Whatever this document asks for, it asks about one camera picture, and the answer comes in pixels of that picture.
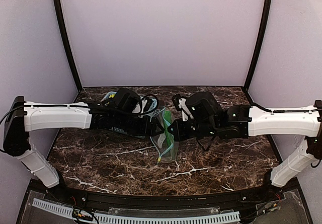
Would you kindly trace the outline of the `long green toy cucumber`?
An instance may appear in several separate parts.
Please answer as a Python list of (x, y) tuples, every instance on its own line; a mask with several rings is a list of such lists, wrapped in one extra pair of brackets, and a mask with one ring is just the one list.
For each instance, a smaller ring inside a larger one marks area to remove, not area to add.
[(168, 146), (171, 146), (174, 143), (174, 139), (173, 139), (173, 135), (169, 133), (168, 127), (172, 124), (172, 113), (169, 110), (164, 110), (162, 116), (163, 116), (167, 144)]

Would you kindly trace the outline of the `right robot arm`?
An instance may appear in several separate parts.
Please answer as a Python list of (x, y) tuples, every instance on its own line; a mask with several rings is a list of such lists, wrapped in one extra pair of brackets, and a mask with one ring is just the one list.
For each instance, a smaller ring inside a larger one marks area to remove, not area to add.
[(182, 118), (168, 127), (177, 142), (204, 137), (221, 139), (259, 135), (302, 135), (299, 147), (281, 164), (265, 174), (264, 185), (282, 188), (289, 180), (321, 161), (321, 101), (301, 108), (268, 109), (257, 103), (233, 105), (223, 110), (211, 92), (197, 92), (185, 98), (172, 97)]

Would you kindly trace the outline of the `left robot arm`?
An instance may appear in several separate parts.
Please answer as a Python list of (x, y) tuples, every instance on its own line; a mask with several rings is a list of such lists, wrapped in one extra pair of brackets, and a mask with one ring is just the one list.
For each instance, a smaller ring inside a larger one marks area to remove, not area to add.
[(153, 94), (140, 96), (128, 88), (109, 92), (101, 101), (45, 104), (14, 99), (1, 119), (1, 152), (15, 157), (51, 189), (64, 185), (63, 177), (30, 143), (29, 133), (42, 129), (105, 129), (134, 137), (155, 137), (165, 129), (154, 116), (159, 106)]

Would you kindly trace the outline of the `clear zip top bag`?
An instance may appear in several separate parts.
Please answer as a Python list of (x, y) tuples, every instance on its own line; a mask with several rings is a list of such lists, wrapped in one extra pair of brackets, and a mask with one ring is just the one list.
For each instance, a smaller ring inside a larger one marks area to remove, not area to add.
[[(169, 108), (163, 107), (162, 109), (157, 110), (153, 114), (153, 117), (156, 117), (156, 119), (160, 122), (160, 124), (163, 127), (164, 127), (164, 122), (163, 122), (162, 114), (163, 114), (164, 110), (170, 111)], [(174, 143), (171, 146), (168, 146), (165, 132), (163, 134), (158, 135), (158, 136), (150, 137), (150, 141), (152, 142), (155, 149), (157, 150), (158, 158), (161, 157), (160, 163), (170, 163), (170, 162), (176, 161), (178, 148), (179, 148), (178, 142), (174, 141)]]

